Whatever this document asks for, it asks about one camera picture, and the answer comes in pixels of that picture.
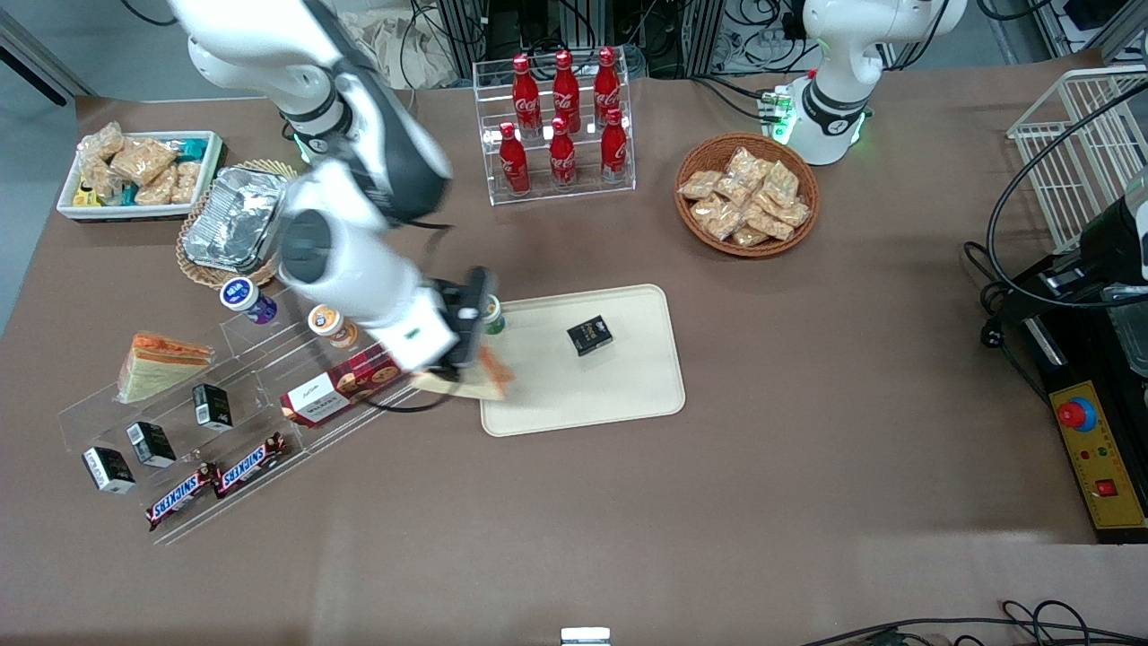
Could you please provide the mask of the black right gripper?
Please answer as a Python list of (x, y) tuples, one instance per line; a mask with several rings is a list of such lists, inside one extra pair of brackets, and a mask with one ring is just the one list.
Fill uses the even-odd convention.
[(461, 344), (455, 349), (455, 367), (460, 371), (476, 365), (489, 349), (473, 342), (496, 287), (497, 277), (484, 266), (472, 266), (461, 283), (447, 283), (447, 322)]

